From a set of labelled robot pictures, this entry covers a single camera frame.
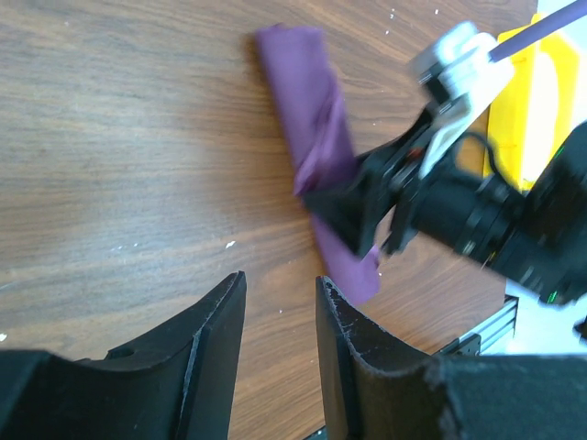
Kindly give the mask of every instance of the folded purple towel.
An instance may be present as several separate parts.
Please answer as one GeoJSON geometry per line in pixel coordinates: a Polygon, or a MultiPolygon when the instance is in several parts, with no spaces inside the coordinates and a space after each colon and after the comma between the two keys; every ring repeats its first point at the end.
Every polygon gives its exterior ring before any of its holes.
{"type": "MultiPolygon", "coordinates": [[[[274,26],[257,31],[256,40],[297,171],[294,193],[351,180],[358,165],[322,31],[274,26]]],[[[332,281],[351,303],[369,300],[380,287],[377,247],[361,260],[315,215],[312,224],[332,281]]]]}

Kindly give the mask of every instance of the yellow container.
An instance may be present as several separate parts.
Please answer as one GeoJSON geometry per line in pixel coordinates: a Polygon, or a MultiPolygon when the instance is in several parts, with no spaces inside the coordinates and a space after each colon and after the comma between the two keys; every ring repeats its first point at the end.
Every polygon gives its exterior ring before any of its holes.
{"type": "MultiPolygon", "coordinates": [[[[532,23],[543,17],[536,14],[532,23]]],[[[502,42],[527,27],[504,32],[502,42]]],[[[584,55],[555,32],[511,57],[515,75],[490,106],[488,138],[498,166],[520,191],[529,190],[573,128],[585,117],[584,55]]],[[[484,174],[491,174],[485,159],[484,174]]]]}

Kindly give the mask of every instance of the purple rod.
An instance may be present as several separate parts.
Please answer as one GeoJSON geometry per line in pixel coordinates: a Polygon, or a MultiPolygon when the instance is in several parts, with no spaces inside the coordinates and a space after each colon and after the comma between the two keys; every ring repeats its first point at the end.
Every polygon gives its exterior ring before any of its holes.
{"type": "Polygon", "coordinates": [[[501,61],[585,15],[587,0],[577,0],[504,41],[489,52],[489,56],[494,62],[501,61]]]}

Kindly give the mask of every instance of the wooden table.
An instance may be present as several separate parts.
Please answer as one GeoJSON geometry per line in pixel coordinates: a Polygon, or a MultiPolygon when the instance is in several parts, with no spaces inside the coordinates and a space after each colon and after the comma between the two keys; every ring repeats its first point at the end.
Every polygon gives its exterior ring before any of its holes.
{"type": "MultiPolygon", "coordinates": [[[[101,358],[245,270],[231,436],[308,435],[323,423],[314,277],[324,270],[250,33],[276,22],[326,31],[365,151],[422,106],[405,71],[418,51],[463,19],[495,32],[535,10],[535,0],[0,5],[0,347],[101,358]]],[[[500,280],[425,238],[384,262],[382,280],[365,312],[427,351],[503,301],[500,280]]]]}

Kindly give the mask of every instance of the brown tabletop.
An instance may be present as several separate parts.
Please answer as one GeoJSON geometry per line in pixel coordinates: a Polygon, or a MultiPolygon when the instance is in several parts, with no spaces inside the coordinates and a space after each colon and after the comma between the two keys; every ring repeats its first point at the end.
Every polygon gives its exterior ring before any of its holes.
{"type": "MultiPolygon", "coordinates": [[[[424,103],[405,68],[418,51],[464,19],[496,32],[534,11],[536,0],[1,5],[0,347],[101,358],[245,270],[231,437],[310,434],[323,423],[324,270],[250,33],[326,31],[365,151],[424,103]]],[[[479,167],[477,150],[465,156],[479,167]]],[[[425,238],[384,262],[382,281],[364,310],[427,351],[503,302],[501,280],[425,238]]]]}

